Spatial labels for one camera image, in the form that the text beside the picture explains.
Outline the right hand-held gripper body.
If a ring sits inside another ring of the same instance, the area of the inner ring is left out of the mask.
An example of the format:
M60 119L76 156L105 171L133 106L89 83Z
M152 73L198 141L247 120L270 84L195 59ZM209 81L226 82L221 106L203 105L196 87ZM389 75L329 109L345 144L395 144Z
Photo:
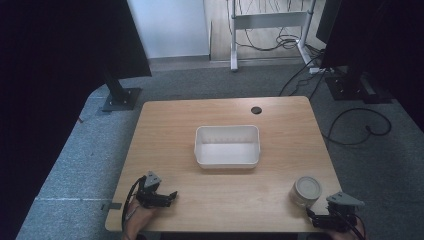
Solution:
M344 192L335 193L326 200L328 215L318 215L317 219L324 222L323 228L337 232L352 231L357 225L356 209L365 203Z

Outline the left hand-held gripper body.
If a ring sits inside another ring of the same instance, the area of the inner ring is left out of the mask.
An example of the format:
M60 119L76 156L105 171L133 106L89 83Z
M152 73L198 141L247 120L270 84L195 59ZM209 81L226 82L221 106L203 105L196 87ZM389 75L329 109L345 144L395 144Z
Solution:
M156 193L160 183L160 177L152 171L139 179L136 199L144 208L164 207L165 201L170 200L169 195Z

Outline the white plastic bin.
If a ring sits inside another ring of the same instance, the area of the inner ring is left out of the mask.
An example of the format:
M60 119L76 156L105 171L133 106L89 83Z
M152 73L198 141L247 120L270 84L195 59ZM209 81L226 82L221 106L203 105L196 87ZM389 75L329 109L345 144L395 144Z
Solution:
M261 153L254 125L201 126L196 130L194 155L202 169L253 169Z

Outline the person's right hand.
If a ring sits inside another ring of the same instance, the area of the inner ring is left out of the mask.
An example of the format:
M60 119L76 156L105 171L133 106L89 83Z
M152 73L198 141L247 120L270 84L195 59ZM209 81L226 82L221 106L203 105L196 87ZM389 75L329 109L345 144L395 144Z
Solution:
M364 226L361 222L358 222L355 228L363 237L366 236ZM360 238L355 234L354 231L341 233L337 231L328 230L327 234L331 237L332 240L360 240Z

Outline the black stand with wide base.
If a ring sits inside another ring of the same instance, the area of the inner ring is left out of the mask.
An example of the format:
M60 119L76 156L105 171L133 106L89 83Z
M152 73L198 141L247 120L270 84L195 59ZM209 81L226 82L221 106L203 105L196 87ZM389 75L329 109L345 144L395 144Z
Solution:
M363 101L366 104L391 103L393 95L368 72L347 69L339 76L328 77L325 82L336 101Z

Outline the white power strip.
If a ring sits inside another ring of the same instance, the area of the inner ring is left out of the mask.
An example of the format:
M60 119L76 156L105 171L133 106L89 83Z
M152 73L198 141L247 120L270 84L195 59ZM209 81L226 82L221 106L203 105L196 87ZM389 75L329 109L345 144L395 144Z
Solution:
M334 73L335 70L333 68L317 68L317 67L309 68L309 73L311 75L321 74L324 72Z

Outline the dark monitor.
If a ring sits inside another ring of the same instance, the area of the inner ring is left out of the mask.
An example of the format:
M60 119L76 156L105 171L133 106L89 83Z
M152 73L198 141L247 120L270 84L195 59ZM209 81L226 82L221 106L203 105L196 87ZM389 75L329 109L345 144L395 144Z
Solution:
M342 0L326 0L321 19L317 28L316 37L327 44L336 21Z

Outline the black stand with base plate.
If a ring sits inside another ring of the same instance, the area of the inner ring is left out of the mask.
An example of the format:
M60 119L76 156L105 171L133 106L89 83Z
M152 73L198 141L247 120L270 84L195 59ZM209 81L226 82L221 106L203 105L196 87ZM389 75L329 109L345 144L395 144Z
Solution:
M105 84L109 89L109 95L102 107L103 112L133 110L141 88L124 88L118 79L114 78L108 70L103 71Z

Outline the white desk frame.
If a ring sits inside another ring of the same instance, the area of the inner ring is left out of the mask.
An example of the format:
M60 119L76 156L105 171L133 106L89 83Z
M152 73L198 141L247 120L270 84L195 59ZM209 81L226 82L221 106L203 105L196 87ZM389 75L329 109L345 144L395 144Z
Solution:
M311 0L309 7L305 11L293 11L282 13L261 13L238 15L236 13L236 0L230 0L230 30L231 30L231 50L230 69L238 71L237 56L237 31L247 29L266 29L273 27L300 27L301 36L296 42L296 47L308 68L314 68L313 59L306 50L306 39L312 22L316 0Z

